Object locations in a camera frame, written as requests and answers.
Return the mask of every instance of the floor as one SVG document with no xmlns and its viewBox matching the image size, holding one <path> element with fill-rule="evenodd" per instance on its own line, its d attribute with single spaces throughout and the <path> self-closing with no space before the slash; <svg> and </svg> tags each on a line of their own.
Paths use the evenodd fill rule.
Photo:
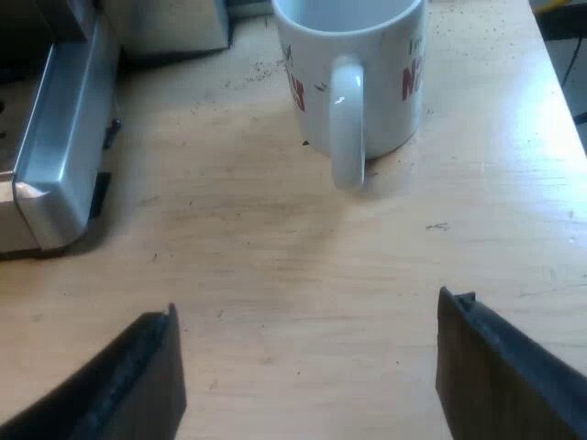
<svg viewBox="0 0 587 440">
<path fill-rule="evenodd" d="M 530 0 L 530 5 L 538 6 L 546 2 L 546 0 Z M 572 3 L 586 2 L 587 0 L 574 0 Z M 572 54 L 577 47 L 577 39 L 546 41 L 545 44 L 559 81 L 562 82 L 569 68 Z M 572 115 L 587 112 L 587 38 L 583 39 L 577 59 L 573 63 L 569 77 L 562 87 L 562 91 L 565 94 L 567 105 Z M 577 126 L 577 131 L 579 132 L 583 147 L 587 150 L 587 123 Z"/>
</svg>

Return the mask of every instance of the dark speck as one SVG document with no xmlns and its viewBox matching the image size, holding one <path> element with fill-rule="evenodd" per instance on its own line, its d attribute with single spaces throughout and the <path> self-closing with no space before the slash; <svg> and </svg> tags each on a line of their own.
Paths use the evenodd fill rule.
<svg viewBox="0 0 587 440">
<path fill-rule="evenodd" d="M 436 223 L 434 225 L 428 225 L 426 226 L 426 231 L 429 231 L 430 229 L 440 229 L 444 232 L 447 232 L 450 229 L 450 226 L 448 223 Z"/>
</svg>

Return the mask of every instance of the wood grain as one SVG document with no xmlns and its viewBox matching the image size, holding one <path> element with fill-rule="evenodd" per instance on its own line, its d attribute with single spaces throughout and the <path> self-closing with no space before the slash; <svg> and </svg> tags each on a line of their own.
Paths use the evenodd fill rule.
<svg viewBox="0 0 587 440">
<path fill-rule="evenodd" d="M 0 419 L 175 302 L 178 438 L 449 438 L 440 286 L 587 372 L 587 168 L 526 1 L 429 7 L 424 118 L 337 191 L 303 146 L 272 18 L 119 84 L 104 211 L 0 265 Z"/>
</svg>

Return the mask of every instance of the black plastic object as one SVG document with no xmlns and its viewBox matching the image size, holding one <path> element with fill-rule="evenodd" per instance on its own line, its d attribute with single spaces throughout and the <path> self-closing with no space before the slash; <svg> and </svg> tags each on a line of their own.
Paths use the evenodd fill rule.
<svg viewBox="0 0 587 440">
<path fill-rule="evenodd" d="M 145 313 L 0 440 L 171 440 L 185 411 L 177 313 Z"/>
<path fill-rule="evenodd" d="M 587 37 L 587 4 L 558 7 L 539 14 L 536 21 L 546 41 Z"/>
<path fill-rule="evenodd" d="M 474 293 L 438 298 L 437 391 L 455 440 L 587 438 L 587 380 Z"/>
</svg>

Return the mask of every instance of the metal panel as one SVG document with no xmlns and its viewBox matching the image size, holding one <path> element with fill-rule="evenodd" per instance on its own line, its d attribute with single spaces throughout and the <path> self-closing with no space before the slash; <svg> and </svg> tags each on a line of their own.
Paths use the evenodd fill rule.
<svg viewBox="0 0 587 440">
<path fill-rule="evenodd" d="M 17 203 L 41 249 L 85 230 L 114 94 L 118 45 L 105 16 L 88 43 L 54 48 L 17 164 Z"/>
</svg>

